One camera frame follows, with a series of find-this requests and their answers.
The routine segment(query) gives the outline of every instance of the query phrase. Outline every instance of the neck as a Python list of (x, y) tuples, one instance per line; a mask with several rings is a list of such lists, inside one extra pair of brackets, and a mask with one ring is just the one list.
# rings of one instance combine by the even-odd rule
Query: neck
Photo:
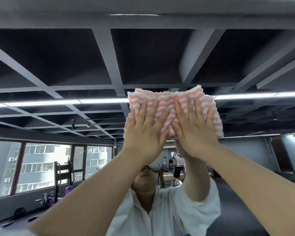
[(150, 192), (145, 192), (145, 193), (136, 192), (140, 205), (147, 213), (149, 213), (152, 210), (155, 191), (156, 189)]

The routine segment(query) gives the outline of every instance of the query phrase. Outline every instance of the forearm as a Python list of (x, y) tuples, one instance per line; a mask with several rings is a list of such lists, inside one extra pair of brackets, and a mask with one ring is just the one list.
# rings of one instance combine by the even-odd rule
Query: forearm
[(205, 161), (245, 202), (270, 235), (295, 235), (295, 184), (232, 150), (212, 149)]
[(184, 184), (187, 195), (192, 201), (201, 202), (210, 191), (210, 176), (206, 163), (193, 157), (186, 157), (184, 160), (187, 174)]
[(133, 153), (122, 151), (40, 216), (30, 230), (38, 236), (104, 236), (141, 164)]

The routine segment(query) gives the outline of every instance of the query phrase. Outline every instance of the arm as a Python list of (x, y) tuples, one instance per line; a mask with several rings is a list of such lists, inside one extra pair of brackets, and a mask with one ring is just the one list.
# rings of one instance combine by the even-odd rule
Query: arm
[(164, 111), (153, 123), (157, 105), (158, 102), (151, 105), (146, 117), (146, 102), (137, 119), (134, 111), (130, 112), (121, 153), (39, 217), (30, 227), (33, 233), (39, 236), (106, 235), (137, 173), (163, 150), (169, 131), (161, 134), (160, 131), (169, 112)]
[(271, 235), (295, 235), (295, 184), (259, 164), (221, 146), (210, 109), (204, 120), (201, 105), (189, 103), (189, 119), (175, 103), (179, 124), (173, 127), (183, 148), (212, 166), (234, 189)]
[(199, 158), (190, 156), (175, 140), (176, 149), (185, 161), (187, 177), (184, 181), (187, 196), (195, 202), (203, 201), (210, 191), (210, 176), (206, 163)]

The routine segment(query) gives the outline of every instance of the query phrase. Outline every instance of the dark floor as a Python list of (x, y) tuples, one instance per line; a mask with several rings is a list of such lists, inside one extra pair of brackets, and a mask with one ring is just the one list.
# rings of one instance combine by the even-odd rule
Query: dark floor
[(221, 216), (209, 227), (207, 236), (266, 236), (263, 226), (244, 202), (221, 178), (215, 178), (221, 201)]

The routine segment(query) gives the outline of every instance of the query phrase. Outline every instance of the black ceiling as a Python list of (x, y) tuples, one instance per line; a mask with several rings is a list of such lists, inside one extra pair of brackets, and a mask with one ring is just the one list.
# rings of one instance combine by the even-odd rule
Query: black ceiling
[[(122, 98), (197, 84), (210, 95), (295, 91), (295, 30), (0, 29), (0, 101)], [(217, 107), (225, 136), (295, 132), (295, 97)], [(126, 103), (0, 108), (0, 127), (122, 140), (128, 111)]]

